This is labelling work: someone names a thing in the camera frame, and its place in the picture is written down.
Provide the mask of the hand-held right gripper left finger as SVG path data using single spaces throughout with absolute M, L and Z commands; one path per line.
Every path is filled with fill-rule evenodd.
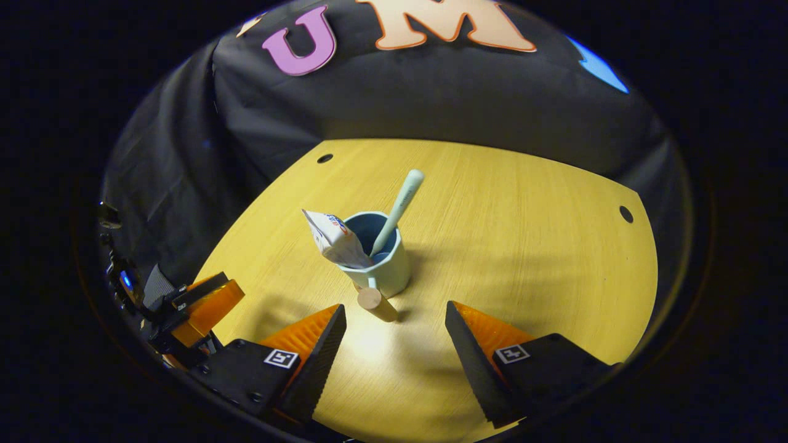
M 256 418 L 312 419 L 347 328 L 332 305 L 260 342 L 236 339 L 191 368 L 200 385 Z

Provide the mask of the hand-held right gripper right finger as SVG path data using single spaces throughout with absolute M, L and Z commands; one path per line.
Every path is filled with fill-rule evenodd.
M 496 428 L 539 418 L 616 369 L 559 333 L 533 337 L 458 301 L 445 326 L 484 417 Z

